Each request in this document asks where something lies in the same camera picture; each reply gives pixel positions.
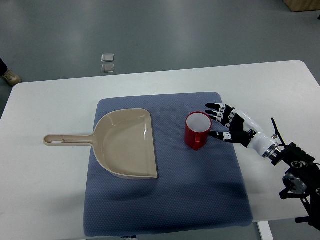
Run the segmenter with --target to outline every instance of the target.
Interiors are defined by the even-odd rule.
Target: white table
[[[219,93],[270,136],[273,117],[286,143],[319,163],[320,86],[301,61],[21,83],[0,121],[0,239],[85,238],[90,147],[48,147],[45,135],[90,134],[101,99],[196,92]],[[285,163],[234,147],[255,222],[306,216],[300,200],[279,197]]]

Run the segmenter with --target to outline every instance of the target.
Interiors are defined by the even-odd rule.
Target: robotic hand
[[[300,199],[308,217],[296,218],[296,223],[308,222],[320,231],[320,169],[315,159],[306,154],[293,142],[286,145],[281,138],[276,123],[272,118],[275,135],[268,137],[263,129],[249,116],[234,107],[221,103],[207,103],[211,110],[205,110],[212,120],[227,127],[227,132],[210,131],[209,135],[227,143],[240,143],[254,149],[261,157],[271,159],[276,165],[284,161],[289,170],[283,177],[285,189],[280,192],[281,199]],[[275,139],[279,136],[282,144]]]
[[[279,144],[274,138],[266,136],[263,129],[241,110],[221,103],[207,103],[205,106],[213,109],[205,110],[212,120],[229,129],[227,132],[210,131],[210,136],[227,143],[240,143],[264,158],[272,158],[279,152]]]

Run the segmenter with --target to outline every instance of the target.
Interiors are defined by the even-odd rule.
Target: robot finger
[[[221,112],[205,110],[205,113],[209,115],[212,120],[221,123],[221,120],[224,118],[224,115]]]
[[[227,105],[222,103],[207,103],[205,106],[208,109],[214,109],[216,111],[219,111],[220,113],[223,113],[227,107]]]
[[[215,138],[215,139],[219,139],[222,140],[224,142],[227,143],[232,143],[232,137],[231,137],[231,133],[228,131],[210,131],[208,133],[209,136]]]

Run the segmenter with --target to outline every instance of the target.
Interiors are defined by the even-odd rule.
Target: person's leg
[[[13,71],[8,70],[7,65],[0,58],[0,76],[5,79],[10,86],[17,85],[22,82],[21,77],[15,74]]]
[[[0,58],[0,76],[4,75],[8,71],[7,65]]]

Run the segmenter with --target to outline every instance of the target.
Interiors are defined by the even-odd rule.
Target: beige dustpan
[[[47,135],[43,142],[47,146],[92,146],[100,165],[119,178],[158,178],[151,115],[145,109],[110,112],[92,135]]]

